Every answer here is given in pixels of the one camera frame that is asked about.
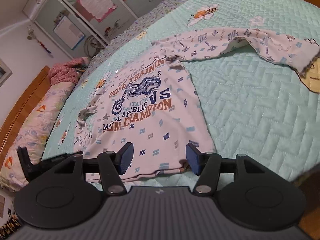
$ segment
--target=mint green quilt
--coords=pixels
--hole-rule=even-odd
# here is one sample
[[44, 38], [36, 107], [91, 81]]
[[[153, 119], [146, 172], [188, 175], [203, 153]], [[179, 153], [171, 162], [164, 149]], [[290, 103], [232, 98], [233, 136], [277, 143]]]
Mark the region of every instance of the mint green quilt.
[[[219, 4], [209, 20], [187, 27], [202, 6]], [[320, 9], [302, 0], [188, 0], [146, 29], [81, 78], [60, 113], [60, 126], [49, 137], [43, 158], [73, 151], [79, 110], [106, 72], [115, 71], [151, 46], [176, 33], [214, 26], [270, 29], [320, 42]], [[226, 158], [247, 154], [283, 178], [292, 180], [320, 162], [320, 100], [294, 71], [259, 58], [246, 46], [218, 59], [184, 63], [200, 98], [217, 152]], [[71, 123], [64, 142], [58, 142]], [[232, 181], [225, 175], [220, 186]], [[194, 186], [192, 172], [128, 183], [145, 186]]]

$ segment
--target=pillow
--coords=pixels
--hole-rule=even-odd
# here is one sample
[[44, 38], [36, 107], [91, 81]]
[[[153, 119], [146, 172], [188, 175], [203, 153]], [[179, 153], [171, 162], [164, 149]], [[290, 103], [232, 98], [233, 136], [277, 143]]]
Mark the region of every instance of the pillow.
[[28, 184], [20, 165], [17, 148], [27, 147], [31, 163], [39, 163], [54, 123], [74, 86], [72, 82], [53, 85], [26, 118], [2, 165], [2, 187], [18, 191]]

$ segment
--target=wooden bed frame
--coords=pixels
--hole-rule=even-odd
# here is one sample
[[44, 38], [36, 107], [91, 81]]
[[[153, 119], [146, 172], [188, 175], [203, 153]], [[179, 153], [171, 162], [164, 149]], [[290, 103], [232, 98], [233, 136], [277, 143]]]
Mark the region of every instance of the wooden bed frame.
[[[0, 169], [25, 119], [50, 88], [50, 82], [47, 78], [48, 72], [49, 67], [45, 66], [14, 105], [0, 129]], [[312, 239], [320, 240], [318, 227], [320, 200], [317, 198], [317, 194], [320, 192], [320, 172], [307, 180], [307, 183], [303, 183], [300, 189], [307, 198], [307, 208], [299, 226]]]
[[31, 82], [0, 129], [0, 169], [25, 119], [50, 88], [50, 81], [47, 78], [49, 70], [50, 68], [45, 66]]

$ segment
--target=shirt sleeve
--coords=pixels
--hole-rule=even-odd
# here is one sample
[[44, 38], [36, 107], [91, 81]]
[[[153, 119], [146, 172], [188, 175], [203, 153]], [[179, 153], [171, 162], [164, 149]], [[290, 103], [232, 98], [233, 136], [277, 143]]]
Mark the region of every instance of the shirt sleeve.
[[74, 152], [79, 152], [85, 150], [85, 146], [88, 144], [88, 141], [91, 138], [91, 129], [90, 125], [86, 122], [86, 119], [93, 114], [97, 113], [97, 106], [88, 106], [84, 109], [81, 109], [75, 128], [75, 141], [73, 146]]
[[270, 30], [219, 27], [177, 34], [154, 44], [173, 65], [177, 61], [216, 58], [250, 44], [266, 61], [289, 65], [302, 73], [319, 53], [319, 45], [312, 41]]

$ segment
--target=pink blanket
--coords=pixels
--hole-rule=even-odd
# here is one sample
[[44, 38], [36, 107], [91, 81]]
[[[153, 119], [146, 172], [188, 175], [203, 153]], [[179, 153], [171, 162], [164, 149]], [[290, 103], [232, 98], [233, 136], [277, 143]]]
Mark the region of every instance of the pink blanket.
[[89, 60], [87, 57], [80, 57], [66, 63], [54, 64], [48, 73], [51, 85], [60, 82], [72, 82], [77, 84], [80, 74], [77, 73], [73, 67], [77, 65], [87, 65], [88, 63]]

